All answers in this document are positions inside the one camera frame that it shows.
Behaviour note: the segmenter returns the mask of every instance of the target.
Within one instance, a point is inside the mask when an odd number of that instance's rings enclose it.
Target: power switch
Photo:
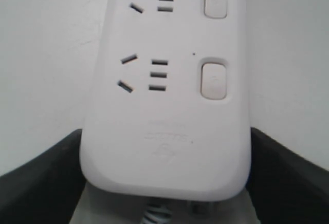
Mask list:
[[[226,68],[221,64],[207,63],[202,67],[201,94],[212,100],[226,96]]]
[[[205,15],[210,18],[225,18],[227,0],[205,0]]]

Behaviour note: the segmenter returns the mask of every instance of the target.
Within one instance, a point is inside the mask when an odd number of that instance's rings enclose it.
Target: cable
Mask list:
[[[169,224],[172,211],[164,204],[148,204],[140,224]]]

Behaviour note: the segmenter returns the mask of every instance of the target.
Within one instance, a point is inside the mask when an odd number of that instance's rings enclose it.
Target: power strip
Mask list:
[[[250,168],[245,0],[109,0],[81,143],[106,191],[216,201]]]

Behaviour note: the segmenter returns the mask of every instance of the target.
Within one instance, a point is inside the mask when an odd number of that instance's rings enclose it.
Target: white power strip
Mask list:
[[[215,201],[250,168],[245,0],[109,0],[81,166],[117,193]]]

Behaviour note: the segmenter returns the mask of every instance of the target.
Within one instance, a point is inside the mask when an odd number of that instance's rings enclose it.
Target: white switch button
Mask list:
[[[207,63],[202,68],[201,94],[207,99],[220,100],[226,96],[226,68]]]
[[[205,0],[205,15],[211,18],[225,18],[227,0]]]

